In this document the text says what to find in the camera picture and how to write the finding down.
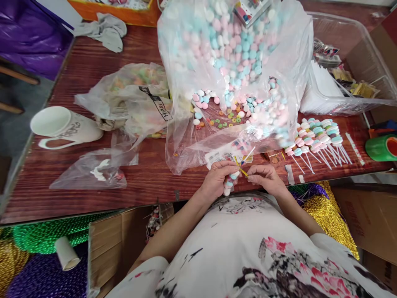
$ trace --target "wooden table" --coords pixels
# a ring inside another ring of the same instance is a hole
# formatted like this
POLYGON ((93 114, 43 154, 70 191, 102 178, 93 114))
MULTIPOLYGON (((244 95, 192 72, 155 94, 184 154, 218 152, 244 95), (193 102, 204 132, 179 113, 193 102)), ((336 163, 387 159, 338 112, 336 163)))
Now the wooden table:
MULTIPOLYGON (((334 13, 358 19, 369 29, 375 26, 369 15, 371 12, 386 13, 383 7, 317 1, 304 1, 303 5, 308 11, 334 13)), ((79 37, 54 88, 50 105, 64 106, 91 117, 88 111, 73 104, 75 94, 87 93, 103 76, 116 72, 128 63, 162 64, 158 52, 156 29, 129 26, 128 31, 123 38, 124 51, 120 54, 110 52, 98 41, 79 37)), ((333 117, 333 119, 339 124, 341 132, 349 132, 352 136, 365 160, 365 165, 361 166, 357 162, 352 147, 345 140, 343 145, 354 164, 330 171, 324 164, 312 162, 316 174, 308 174, 309 171, 306 171, 305 182, 387 171, 393 167, 391 163, 374 162, 365 153, 364 144, 368 139, 368 133, 361 116, 333 117)), ((41 138, 34 137, 14 192, 1 216, 0 224, 15 224, 187 200, 200 187, 208 172, 205 166, 201 166, 186 170, 181 176, 172 175, 165 163, 165 139, 146 139, 139 153, 139 165, 122 168, 127 178, 127 188, 101 191, 50 190, 49 185, 77 161, 80 155, 101 148, 109 148, 111 133, 105 133, 104 137, 96 142, 54 151, 39 148, 37 144, 41 138)), ((256 155, 254 163, 267 163, 267 161, 261 155, 256 155)), ((286 164, 292 165, 295 180, 299 182, 299 169, 291 158, 287 158, 286 162, 281 158, 281 161, 274 166, 287 184, 286 164)), ((254 188, 245 179, 241 179, 235 190, 240 192, 254 188)))

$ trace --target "grey cloth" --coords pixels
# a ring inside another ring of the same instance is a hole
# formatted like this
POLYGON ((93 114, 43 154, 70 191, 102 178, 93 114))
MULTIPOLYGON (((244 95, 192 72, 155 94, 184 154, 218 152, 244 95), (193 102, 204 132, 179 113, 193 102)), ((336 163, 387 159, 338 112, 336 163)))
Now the grey cloth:
POLYGON ((81 23, 73 31, 74 36, 88 36, 102 42, 109 50, 120 53, 123 51, 121 38, 127 34, 126 24, 111 14, 98 12, 98 21, 81 23))

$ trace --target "hand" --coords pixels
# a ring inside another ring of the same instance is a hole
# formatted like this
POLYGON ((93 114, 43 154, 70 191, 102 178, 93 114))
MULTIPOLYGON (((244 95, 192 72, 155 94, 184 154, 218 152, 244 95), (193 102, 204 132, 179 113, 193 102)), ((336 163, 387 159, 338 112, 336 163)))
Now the hand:
POLYGON ((262 185, 267 192, 276 198, 281 196, 286 191, 287 187, 278 176, 276 170, 272 165, 253 165, 247 171, 248 181, 254 185, 262 185))
MULTIPOLYGON (((210 200, 210 202, 213 203, 223 194, 225 176, 239 170, 240 167, 233 161, 219 161, 213 163, 198 192, 201 193, 203 199, 210 200)), ((233 181, 233 184, 237 184, 237 180, 238 178, 233 181)))

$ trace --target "orange box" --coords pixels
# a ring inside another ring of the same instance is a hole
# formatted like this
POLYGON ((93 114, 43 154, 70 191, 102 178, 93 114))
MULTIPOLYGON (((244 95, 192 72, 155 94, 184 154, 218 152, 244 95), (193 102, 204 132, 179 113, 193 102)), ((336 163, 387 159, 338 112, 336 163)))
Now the orange box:
POLYGON ((156 0, 150 0, 148 9, 133 10, 126 7, 110 6, 102 3, 84 0, 67 0, 84 20, 97 21, 96 13, 109 13, 118 17, 129 25, 157 27, 157 20, 161 15, 156 0))

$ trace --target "finger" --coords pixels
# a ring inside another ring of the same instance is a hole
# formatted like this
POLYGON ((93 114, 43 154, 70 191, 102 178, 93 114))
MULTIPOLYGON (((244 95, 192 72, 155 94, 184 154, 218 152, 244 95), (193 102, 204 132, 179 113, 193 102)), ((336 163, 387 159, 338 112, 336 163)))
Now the finger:
POLYGON ((238 167, 238 166, 225 166, 221 169, 218 169, 217 172, 219 172, 220 176, 227 176, 227 175, 233 174, 239 170, 240 170, 240 167, 238 167))
POLYGON ((262 184, 265 178, 260 175, 250 175, 248 176, 248 182, 252 182, 255 184, 262 184))
POLYGON ((273 171, 274 167, 270 164, 267 165, 253 165, 249 168, 247 171, 248 175, 252 175, 255 173, 262 173, 262 174, 268 174, 271 171, 273 171))
POLYGON ((220 169, 225 166, 236 166, 236 163, 234 161, 217 161, 216 163, 212 164, 211 170, 220 169))

